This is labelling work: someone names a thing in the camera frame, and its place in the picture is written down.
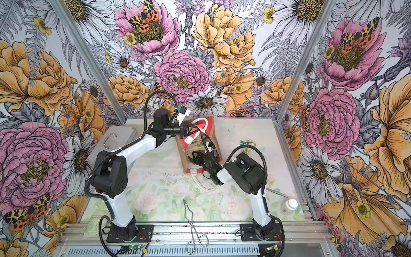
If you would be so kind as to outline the burlap tote bag red trim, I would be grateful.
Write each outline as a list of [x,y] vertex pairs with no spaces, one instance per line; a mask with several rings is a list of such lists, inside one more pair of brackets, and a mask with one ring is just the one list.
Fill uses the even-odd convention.
[[182,162],[183,173],[188,174],[194,184],[201,190],[212,192],[218,185],[214,184],[209,177],[210,174],[203,171],[201,166],[193,163],[193,152],[217,151],[219,154],[218,162],[222,160],[222,155],[215,132],[215,118],[213,115],[192,118],[182,122],[182,125],[191,127],[190,135],[187,137],[177,136],[177,149]]

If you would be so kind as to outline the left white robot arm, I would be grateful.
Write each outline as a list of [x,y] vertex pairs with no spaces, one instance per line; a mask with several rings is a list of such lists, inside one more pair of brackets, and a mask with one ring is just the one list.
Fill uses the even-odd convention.
[[184,106],[177,108],[173,114],[167,109],[158,109],[154,113],[153,122],[144,125],[141,137],[112,152],[98,153],[94,169],[86,182],[85,192],[92,198],[102,199],[107,206],[110,214],[108,243],[138,242],[143,239],[150,241],[147,232],[138,234],[135,216],[126,200],[128,172],[139,157],[159,147],[167,136],[188,136],[191,127],[184,125],[183,121],[190,113]]

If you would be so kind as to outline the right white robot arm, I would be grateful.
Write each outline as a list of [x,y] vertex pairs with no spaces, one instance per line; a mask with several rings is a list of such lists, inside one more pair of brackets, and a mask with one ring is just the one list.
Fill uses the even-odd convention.
[[260,165],[246,153],[241,152],[235,158],[221,165],[217,162],[217,151],[192,153],[191,162],[209,173],[209,179],[216,185],[222,186],[234,181],[243,192],[250,196],[253,211],[253,225],[250,229],[243,228],[241,232],[245,241],[257,238],[267,241],[273,234],[276,221],[269,214],[267,201],[264,196],[263,182],[266,181],[265,167]]

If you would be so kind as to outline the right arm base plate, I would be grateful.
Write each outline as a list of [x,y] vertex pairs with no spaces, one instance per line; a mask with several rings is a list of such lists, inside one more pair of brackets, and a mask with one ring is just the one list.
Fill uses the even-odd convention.
[[240,225],[240,236],[243,242],[259,242],[259,241],[284,241],[284,231],[280,224],[271,223],[266,226],[261,226],[257,223]]

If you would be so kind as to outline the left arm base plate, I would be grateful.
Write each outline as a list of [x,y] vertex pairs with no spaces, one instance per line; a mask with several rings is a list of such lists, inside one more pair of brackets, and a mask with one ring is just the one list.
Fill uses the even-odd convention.
[[108,243],[150,243],[154,226],[137,224],[128,227],[111,225],[108,233]]

